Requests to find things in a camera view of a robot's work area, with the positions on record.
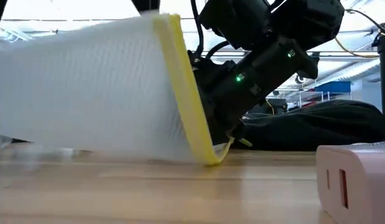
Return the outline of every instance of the pink object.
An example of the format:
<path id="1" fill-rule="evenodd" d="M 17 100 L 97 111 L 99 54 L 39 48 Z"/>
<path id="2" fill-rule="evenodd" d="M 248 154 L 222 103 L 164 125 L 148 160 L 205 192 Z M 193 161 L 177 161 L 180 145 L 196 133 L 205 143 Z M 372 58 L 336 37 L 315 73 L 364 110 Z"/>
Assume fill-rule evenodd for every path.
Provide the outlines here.
<path id="1" fill-rule="evenodd" d="M 385 146 L 320 146 L 317 188 L 338 224 L 385 224 Z"/>

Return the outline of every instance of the black wire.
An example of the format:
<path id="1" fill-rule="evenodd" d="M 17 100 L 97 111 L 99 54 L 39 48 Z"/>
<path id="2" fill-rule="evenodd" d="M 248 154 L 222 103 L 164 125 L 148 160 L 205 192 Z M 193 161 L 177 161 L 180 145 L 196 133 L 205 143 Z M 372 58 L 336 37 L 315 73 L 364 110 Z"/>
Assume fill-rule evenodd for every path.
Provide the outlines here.
<path id="1" fill-rule="evenodd" d="M 199 43 L 198 43 L 197 50 L 195 51 L 195 54 L 197 57 L 199 57 L 204 51 L 204 33 L 202 32 L 201 24 L 198 21 L 198 10 L 197 10 L 197 5 L 195 3 L 195 0 L 191 0 L 191 7 L 192 7 L 192 14 L 194 14 L 194 20 L 195 20 L 195 24 L 197 25 L 198 36 L 199 36 Z"/>
<path id="2" fill-rule="evenodd" d="M 228 41 L 223 41 L 223 42 L 220 42 L 218 44 L 216 44 L 208 53 L 207 55 L 205 56 L 206 59 L 210 59 L 218 50 L 220 50 L 221 48 L 229 45 L 230 43 Z"/>
<path id="3" fill-rule="evenodd" d="M 383 28 L 381 25 L 379 25 L 377 22 L 375 22 L 374 19 L 367 16 L 365 13 L 360 12 L 359 10 L 355 10 L 355 9 L 347 9 L 346 12 L 357 12 L 357 13 L 361 14 L 362 16 L 364 16 L 365 18 L 370 20 L 373 24 L 375 24 L 378 27 L 378 29 L 380 29 L 383 33 L 385 33 L 385 28 Z"/>

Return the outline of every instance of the yellow border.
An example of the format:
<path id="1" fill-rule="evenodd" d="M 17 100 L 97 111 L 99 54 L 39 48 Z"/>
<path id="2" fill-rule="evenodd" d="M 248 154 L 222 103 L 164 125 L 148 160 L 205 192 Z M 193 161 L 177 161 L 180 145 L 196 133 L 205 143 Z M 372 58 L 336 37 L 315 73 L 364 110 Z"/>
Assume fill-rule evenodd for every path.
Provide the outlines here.
<path id="1" fill-rule="evenodd" d="M 180 16 L 156 16 L 153 25 L 161 42 L 184 132 L 192 153 L 203 164 L 219 164 L 227 155 L 233 139 L 228 144 L 224 144 L 223 152 L 217 156 L 213 150 L 204 109 L 187 55 Z"/>

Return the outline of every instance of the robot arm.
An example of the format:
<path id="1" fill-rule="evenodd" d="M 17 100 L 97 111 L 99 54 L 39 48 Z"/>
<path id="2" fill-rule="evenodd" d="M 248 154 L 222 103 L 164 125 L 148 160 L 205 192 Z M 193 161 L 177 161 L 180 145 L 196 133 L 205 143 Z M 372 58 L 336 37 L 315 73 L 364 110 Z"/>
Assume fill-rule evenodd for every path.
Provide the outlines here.
<path id="1" fill-rule="evenodd" d="M 294 73 L 317 77 L 318 58 L 306 51 L 335 38 L 343 14 L 339 0 L 207 2 L 197 21 L 233 48 L 250 50 L 222 65 L 188 52 L 214 145 L 244 137 L 241 117 Z"/>

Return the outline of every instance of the wooden table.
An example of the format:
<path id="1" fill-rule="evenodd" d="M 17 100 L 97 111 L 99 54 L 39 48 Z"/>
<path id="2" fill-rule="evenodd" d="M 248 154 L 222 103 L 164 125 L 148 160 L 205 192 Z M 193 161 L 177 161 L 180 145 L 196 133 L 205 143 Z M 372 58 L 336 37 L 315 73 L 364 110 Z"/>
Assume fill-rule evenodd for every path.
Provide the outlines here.
<path id="1" fill-rule="evenodd" d="M 0 159 L 0 223 L 334 224 L 314 153 L 232 151 L 201 167 L 12 144 Z"/>

